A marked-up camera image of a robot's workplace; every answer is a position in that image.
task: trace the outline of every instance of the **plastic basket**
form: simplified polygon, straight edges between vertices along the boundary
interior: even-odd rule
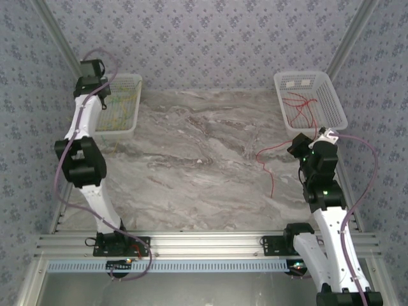
[[[273,79],[289,137],[293,138],[299,133],[313,137],[316,127],[314,124],[309,127],[312,118],[315,120],[318,129],[323,126],[336,130],[347,127],[346,115],[332,81],[330,81],[326,73],[322,71],[288,71],[276,73]],[[310,112],[307,107],[302,109],[307,119],[305,116],[299,115],[292,121],[299,114],[299,111],[296,107],[285,104],[284,101],[291,105],[302,104],[300,101],[286,100],[301,99],[294,94],[299,94],[306,99],[317,100],[317,102],[313,101],[308,104]]]
[[[99,115],[95,137],[106,140],[132,138],[138,118],[142,77],[121,73],[110,84],[106,110]]]

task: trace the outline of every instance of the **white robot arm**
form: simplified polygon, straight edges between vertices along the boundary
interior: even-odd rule
[[[74,118],[65,138],[55,142],[54,150],[66,180],[85,196],[96,216],[98,231],[96,238],[91,237],[95,240],[94,256],[146,256],[150,238],[124,234],[126,229],[106,189],[106,162],[93,139],[99,115],[106,108],[104,99],[110,94],[109,86],[103,86],[107,79],[103,78],[105,67],[101,71],[101,64],[99,59],[81,62],[84,76],[78,79],[74,91]]]
[[[286,226],[283,237],[263,237],[265,255],[299,255],[304,263],[296,261],[289,265],[289,273],[301,275],[307,268],[317,288],[319,306],[382,306],[381,294],[371,290],[361,269],[348,226],[341,230],[347,206],[343,191],[333,179],[338,160],[335,145],[338,137],[331,129],[322,129],[320,133],[314,142],[299,134],[288,152],[300,161],[299,179],[300,172],[305,177],[301,182],[303,196],[319,226],[326,254],[310,224],[293,223]],[[350,264],[342,248],[342,234]]]
[[[82,106],[87,94],[82,94],[75,99],[75,113],[72,120],[71,127],[65,135],[65,139],[71,139],[75,131],[75,123],[78,120],[79,109],[84,107],[82,116],[79,123],[79,131],[75,136],[75,140],[81,140],[83,137],[89,138],[95,135],[96,125],[98,124],[99,114],[102,111],[102,102],[100,98],[95,95],[89,98],[85,106]],[[109,222],[116,228],[120,228],[120,217],[113,208],[110,201],[108,191],[106,190],[105,178],[101,178],[100,183],[83,185],[78,188],[79,191],[85,196],[89,206],[105,221]],[[105,225],[100,219],[95,218],[98,225],[98,233],[111,233],[112,229]]]

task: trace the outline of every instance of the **red wire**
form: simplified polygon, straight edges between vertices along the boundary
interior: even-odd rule
[[[132,244],[132,247],[134,247],[138,251],[138,257],[139,259],[141,259],[142,255],[140,254],[139,246],[137,244]]]
[[[309,103],[312,102],[312,101],[317,102],[317,100],[316,100],[316,99],[310,99],[310,100],[308,100],[308,99],[306,99],[305,97],[303,97],[302,95],[296,94],[296,93],[294,93],[294,92],[289,92],[288,94],[294,94],[295,96],[301,97],[302,100],[300,100],[300,99],[283,98],[284,100],[304,102],[303,104],[300,104],[300,105],[292,105],[292,104],[289,104],[289,103],[283,101],[283,103],[285,103],[286,105],[289,105],[289,106],[291,106],[291,107],[295,107],[296,110],[298,111],[298,114],[296,115],[296,117],[293,118],[291,121],[289,121],[289,117],[288,117],[288,115],[286,115],[286,119],[288,120],[289,125],[293,128],[292,122],[295,121],[300,115],[304,116],[305,119],[306,119],[306,121],[307,121],[307,125],[308,125],[309,128],[311,128],[311,127],[313,126],[313,124],[314,124],[314,126],[315,126],[315,129],[314,129],[314,137],[313,137],[313,139],[315,140],[315,139],[316,139],[316,136],[317,136],[317,122],[316,122],[316,120],[314,120],[314,116],[313,116],[312,110],[311,110],[310,107],[309,107]],[[307,116],[302,112],[302,111],[303,111],[303,108],[304,108],[305,106],[308,108],[309,113],[310,113],[310,116],[312,117],[312,123],[309,122]],[[273,190],[274,190],[274,188],[275,188],[275,182],[274,182],[274,180],[273,180],[273,174],[272,174],[272,172],[270,172],[269,170],[265,169],[265,163],[263,163],[262,161],[260,161],[260,160],[258,159],[258,156],[259,156],[262,152],[264,152],[264,151],[279,148],[279,147],[281,147],[281,146],[283,146],[283,145],[285,145],[285,144],[287,144],[287,143],[289,143],[289,142],[292,142],[292,141],[291,141],[291,140],[288,140],[288,141],[286,141],[286,142],[281,143],[280,145],[276,145],[276,146],[273,146],[273,147],[270,147],[270,148],[262,149],[262,150],[260,150],[260,151],[256,154],[256,161],[257,161],[259,164],[262,164],[262,170],[265,171],[265,172],[268,172],[269,175],[270,175],[270,178],[272,179],[272,190],[271,190],[271,193],[270,193],[270,197],[271,197],[271,198],[272,198],[272,196],[273,196]]]
[[[262,162],[262,161],[260,161],[260,160],[258,159],[258,156],[259,156],[262,152],[264,152],[264,151],[279,148],[279,147],[281,147],[281,146],[283,146],[283,145],[285,145],[285,144],[287,144],[287,143],[289,143],[289,142],[292,142],[292,141],[291,141],[291,140],[288,140],[288,141],[286,141],[286,142],[282,142],[280,145],[275,145],[275,146],[270,147],[270,148],[262,149],[262,150],[260,150],[260,151],[256,154],[256,161],[257,161],[259,164],[262,164],[262,165],[263,165],[263,167],[262,167],[263,171],[268,172],[268,173],[270,174],[271,179],[272,179],[272,191],[271,191],[271,193],[270,193],[270,197],[271,197],[271,198],[272,198],[272,195],[273,195],[273,189],[274,189],[274,187],[275,187],[275,182],[273,181],[273,174],[272,174],[272,172],[270,172],[269,170],[265,169],[265,163]]]

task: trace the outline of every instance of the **patterned wallpaper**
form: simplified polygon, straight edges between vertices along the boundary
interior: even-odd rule
[[[379,232],[401,305],[408,305],[407,33],[407,1],[380,1],[334,82],[347,133],[367,139],[379,154],[379,176],[361,214],[367,230]],[[358,197],[372,174],[372,155],[355,142],[345,142],[342,152]]]
[[[0,8],[0,305],[12,306],[36,235],[55,212],[54,141],[68,130],[73,79],[28,0]]]
[[[324,71],[360,2],[47,0],[77,56],[102,46],[151,89],[272,88],[278,71]]]

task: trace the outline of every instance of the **marble surface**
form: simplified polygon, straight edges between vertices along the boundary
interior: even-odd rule
[[[282,230],[310,222],[272,91],[143,92],[135,135],[98,143],[108,191],[128,229]],[[73,190],[70,202],[86,205]],[[59,229],[96,229],[93,216],[67,209]]]

